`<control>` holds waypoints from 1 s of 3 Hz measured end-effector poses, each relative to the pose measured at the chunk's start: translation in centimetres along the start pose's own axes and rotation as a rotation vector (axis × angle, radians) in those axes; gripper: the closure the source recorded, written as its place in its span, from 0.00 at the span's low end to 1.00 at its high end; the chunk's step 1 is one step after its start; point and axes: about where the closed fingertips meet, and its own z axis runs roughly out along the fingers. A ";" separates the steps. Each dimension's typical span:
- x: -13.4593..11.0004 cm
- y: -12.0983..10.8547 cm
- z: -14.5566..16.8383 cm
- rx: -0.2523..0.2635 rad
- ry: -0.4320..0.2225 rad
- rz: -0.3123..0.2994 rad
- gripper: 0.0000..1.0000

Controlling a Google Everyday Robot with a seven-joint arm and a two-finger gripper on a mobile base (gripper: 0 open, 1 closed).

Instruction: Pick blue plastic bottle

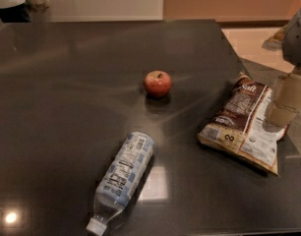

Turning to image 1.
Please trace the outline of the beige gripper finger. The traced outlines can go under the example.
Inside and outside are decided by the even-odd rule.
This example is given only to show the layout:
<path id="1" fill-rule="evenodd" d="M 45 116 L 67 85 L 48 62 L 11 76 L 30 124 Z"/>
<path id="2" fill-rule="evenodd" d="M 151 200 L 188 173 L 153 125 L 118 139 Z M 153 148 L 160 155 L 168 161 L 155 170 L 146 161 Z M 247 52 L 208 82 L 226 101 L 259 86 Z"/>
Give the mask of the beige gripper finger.
<path id="1" fill-rule="evenodd" d="M 277 98 L 281 93 L 281 88 L 285 80 L 286 78 L 284 76 L 278 76 L 274 81 L 271 93 L 271 103 L 267 109 L 267 121 L 278 127 L 289 125 L 297 114 L 295 109 L 277 103 Z"/>
<path id="2" fill-rule="evenodd" d="M 283 81 L 281 104 L 295 111 L 301 110 L 301 74 L 290 73 Z"/>

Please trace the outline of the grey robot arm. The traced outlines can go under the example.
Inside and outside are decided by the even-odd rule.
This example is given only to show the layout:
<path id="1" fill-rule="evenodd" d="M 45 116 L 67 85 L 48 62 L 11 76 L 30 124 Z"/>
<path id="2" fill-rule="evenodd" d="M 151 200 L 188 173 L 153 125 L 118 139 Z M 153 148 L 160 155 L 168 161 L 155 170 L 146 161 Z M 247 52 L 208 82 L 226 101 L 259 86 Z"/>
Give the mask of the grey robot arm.
<path id="1" fill-rule="evenodd" d="M 283 59 L 294 69 L 275 81 L 267 120 L 276 126 L 288 125 L 301 111 L 301 8 L 289 21 L 282 43 Z"/>

